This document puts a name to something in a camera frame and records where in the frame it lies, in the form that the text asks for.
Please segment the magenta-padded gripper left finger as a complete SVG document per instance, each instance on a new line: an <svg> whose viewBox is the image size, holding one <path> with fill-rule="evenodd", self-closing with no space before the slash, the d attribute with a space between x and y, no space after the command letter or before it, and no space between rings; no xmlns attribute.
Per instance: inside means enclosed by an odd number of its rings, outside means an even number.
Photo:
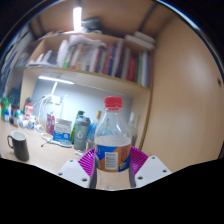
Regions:
<svg viewBox="0 0 224 224"><path fill-rule="evenodd" d="M69 159L58 171L58 176L84 188L95 189L97 171L95 149L85 152L78 160Z"/></svg>

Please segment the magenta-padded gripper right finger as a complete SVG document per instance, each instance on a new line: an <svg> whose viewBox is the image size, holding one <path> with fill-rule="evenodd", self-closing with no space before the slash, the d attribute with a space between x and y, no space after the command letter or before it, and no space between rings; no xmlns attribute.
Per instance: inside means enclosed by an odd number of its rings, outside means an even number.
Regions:
<svg viewBox="0 0 224 224"><path fill-rule="evenodd" d="M170 174L171 171L157 156L147 156L131 147L129 181L132 188L143 187Z"/></svg>

